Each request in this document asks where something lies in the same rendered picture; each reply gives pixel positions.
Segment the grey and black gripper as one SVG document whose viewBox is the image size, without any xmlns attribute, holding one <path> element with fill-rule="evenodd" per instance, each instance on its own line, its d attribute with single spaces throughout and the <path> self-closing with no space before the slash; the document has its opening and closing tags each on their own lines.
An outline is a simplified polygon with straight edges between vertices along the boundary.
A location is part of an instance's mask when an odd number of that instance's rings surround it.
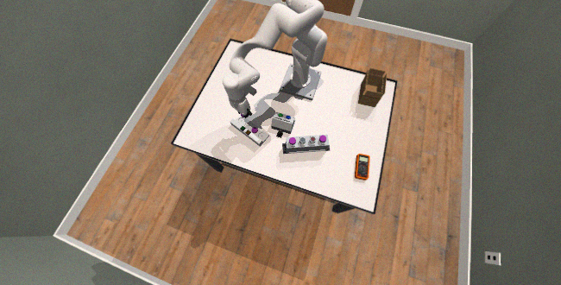
<svg viewBox="0 0 561 285">
<path fill-rule="evenodd" d="M 230 101 L 230 99 L 229 99 L 229 101 Z M 238 104 L 232 103 L 230 101 L 230 105 L 235 110 L 238 111 L 238 114 L 243 114 L 244 118 L 248 117 L 249 115 L 250 116 L 252 115 L 252 112 L 250 111 L 251 109 L 250 109 L 249 101 L 246 99 L 246 97 L 241 103 L 238 103 Z"/>
</svg>

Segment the small brown cardboard box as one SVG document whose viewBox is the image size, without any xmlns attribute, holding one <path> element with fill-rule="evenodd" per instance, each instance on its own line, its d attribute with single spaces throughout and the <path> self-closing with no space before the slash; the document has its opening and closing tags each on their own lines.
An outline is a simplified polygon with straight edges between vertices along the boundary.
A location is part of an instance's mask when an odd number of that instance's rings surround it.
<svg viewBox="0 0 561 285">
<path fill-rule="evenodd" d="M 385 72 L 374 68 L 368 70 L 361 83 L 358 104 L 376 107 L 386 91 L 388 73 L 382 77 Z"/>
</svg>

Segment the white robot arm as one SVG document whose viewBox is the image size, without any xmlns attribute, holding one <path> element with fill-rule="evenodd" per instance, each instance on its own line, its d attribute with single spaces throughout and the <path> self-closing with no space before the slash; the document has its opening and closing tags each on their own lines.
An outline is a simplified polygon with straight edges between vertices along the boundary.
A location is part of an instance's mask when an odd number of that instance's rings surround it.
<svg viewBox="0 0 561 285">
<path fill-rule="evenodd" d="M 233 54 L 230 60 L 232 73 L 223 77 L 224 89 L 232 103 L 241 103 L 249 93 L 252 96 L 257 94 L 252 85 L 259 80 L 260 74 L 245 60 L 247 54 L 255 48 L 273 49 L 282 32 L 297 37 L 292 45 L 293 74 L 290 81 L 293 86 L 308 86 L 311 81 L 309 68 L 321 63 L 327 35 L 314 24 L 324 14 L 323 4 L 318 0 L 286 0 L 286 3 L 287 6 L 274 4 L 255 37 L 241 44 Z"/>
</svg>

